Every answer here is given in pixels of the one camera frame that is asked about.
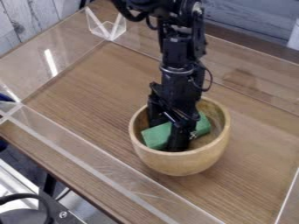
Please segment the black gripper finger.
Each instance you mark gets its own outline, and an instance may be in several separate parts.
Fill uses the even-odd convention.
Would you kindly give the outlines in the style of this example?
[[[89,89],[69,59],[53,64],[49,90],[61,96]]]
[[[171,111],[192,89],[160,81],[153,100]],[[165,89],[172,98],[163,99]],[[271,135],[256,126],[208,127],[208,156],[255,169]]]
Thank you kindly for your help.
[[[172,123],[171,135],[167,142],[167,150],[169,152],[187,150],[192,132],[196,130],[196,123],[196,120],[180,120]]]
[[[157,126],[163,123],[168,122],[168,118],[164,115],[164,110],[161,109],[160,105],[153,102],[149,101],[147,103],[148,109],[147,109],[147,114],[148,114],[148,123],[149,126]]]

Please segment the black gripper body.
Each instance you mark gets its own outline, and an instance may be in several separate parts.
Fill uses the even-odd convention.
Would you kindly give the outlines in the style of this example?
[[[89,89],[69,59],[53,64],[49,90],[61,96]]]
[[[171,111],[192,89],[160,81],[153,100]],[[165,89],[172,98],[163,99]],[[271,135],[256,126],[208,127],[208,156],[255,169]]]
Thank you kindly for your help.
[[[195,104],[203,92],[203,66],[188,65],[173,68],[160,65],[160,71],[161,82],[149,84],[148,102],[156,102],[163,112],[167,112],[175,121],[180,119],[199,121],[200,116]]]

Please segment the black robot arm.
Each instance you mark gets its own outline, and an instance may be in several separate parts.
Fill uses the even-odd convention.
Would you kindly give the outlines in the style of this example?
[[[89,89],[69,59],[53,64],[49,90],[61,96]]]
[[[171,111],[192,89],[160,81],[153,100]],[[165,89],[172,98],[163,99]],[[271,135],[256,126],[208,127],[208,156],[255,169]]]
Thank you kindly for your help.
[[[207,68],[204,8],[201,0],[111,0],[119,13],[132,22],[145,21],[157,31],[163,60],[161,81],[149,84],[147,115],[153,127],[171,124],[165,149],[184,151],[189,146],[196,122],[201,119],[196,103],[201,93]]]

